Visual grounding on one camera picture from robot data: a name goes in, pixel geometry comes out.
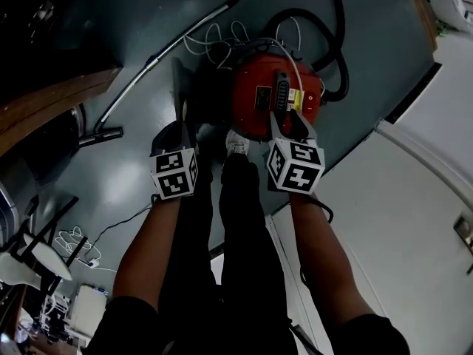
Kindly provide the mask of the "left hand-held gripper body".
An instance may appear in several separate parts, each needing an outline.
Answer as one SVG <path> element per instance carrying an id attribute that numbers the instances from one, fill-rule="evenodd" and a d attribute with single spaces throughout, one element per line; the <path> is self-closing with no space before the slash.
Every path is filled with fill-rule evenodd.
<path id="1" fill-rule="evenodd" d="M 174 121 L 153 139 L 151 176 L 161 200 L 185 197 L 194 193 L 198 176 L 195 135 L 188 125 Z"/>

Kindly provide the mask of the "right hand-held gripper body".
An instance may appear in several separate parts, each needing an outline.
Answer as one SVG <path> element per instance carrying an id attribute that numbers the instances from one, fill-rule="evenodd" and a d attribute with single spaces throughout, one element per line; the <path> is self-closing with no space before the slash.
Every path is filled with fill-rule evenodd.
<path id="1" fill-rule="evenodd" d="M 325 171 L 324 150 L 316 140 L 295 141 L 284 136 L 270 140 L 269 148 L 266 166 L 272 189 L 314 193 Z"/>

